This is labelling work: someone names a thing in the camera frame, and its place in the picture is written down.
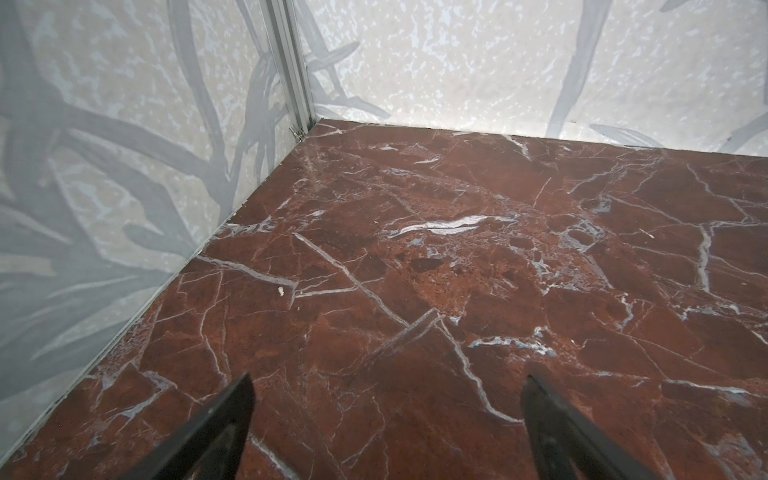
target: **marble tile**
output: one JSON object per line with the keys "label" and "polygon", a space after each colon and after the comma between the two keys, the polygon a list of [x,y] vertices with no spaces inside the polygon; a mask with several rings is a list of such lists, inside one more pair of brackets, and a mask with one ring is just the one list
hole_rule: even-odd
{"label": "marble tile", "polygon": [[535,478],[536,369],[662,478],[762,478],[766,176],[323,121],[0,476],[113,478],[249,372],[240,478]]}

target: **red marble floor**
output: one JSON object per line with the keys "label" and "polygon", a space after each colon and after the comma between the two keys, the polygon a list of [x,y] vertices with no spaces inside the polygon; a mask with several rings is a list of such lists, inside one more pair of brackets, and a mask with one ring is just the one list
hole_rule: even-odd
{"label": "red marble floor", "polygon": [[766,478],[767,177],[324,121],[0,477],[114,478],[247,371],[240,478],[534,478],[537,368],[662,478]]}

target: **metal frame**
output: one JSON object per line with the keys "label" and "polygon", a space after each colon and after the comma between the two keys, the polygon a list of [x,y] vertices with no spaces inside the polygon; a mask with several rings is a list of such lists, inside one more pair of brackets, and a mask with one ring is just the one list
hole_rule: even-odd
{"label": "metal frame", "polygon": [[260,0],[272,56],[285,91],[293,135],[301,141],[317,122],[293,0]]}

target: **floor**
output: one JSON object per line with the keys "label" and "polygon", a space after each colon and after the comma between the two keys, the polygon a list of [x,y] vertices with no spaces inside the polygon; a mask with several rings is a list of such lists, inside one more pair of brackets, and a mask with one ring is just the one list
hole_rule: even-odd
{"label": "floor", "polygon": [[240,478],[535,478],[531,369],[662,478],[765,478],[766,177],[323,121],[0,478],[114,478],[246,371]]}

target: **wall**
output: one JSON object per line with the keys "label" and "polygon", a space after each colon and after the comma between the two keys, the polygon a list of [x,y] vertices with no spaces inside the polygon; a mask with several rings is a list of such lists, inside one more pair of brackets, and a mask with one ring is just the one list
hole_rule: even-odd
{"label": "wall", "polygon": [[257,0],[0,2],[0,455],[293,147]]}
{"label": "wall", "polygon": [[296,0],[329,118],[768,156],[765,0]]}

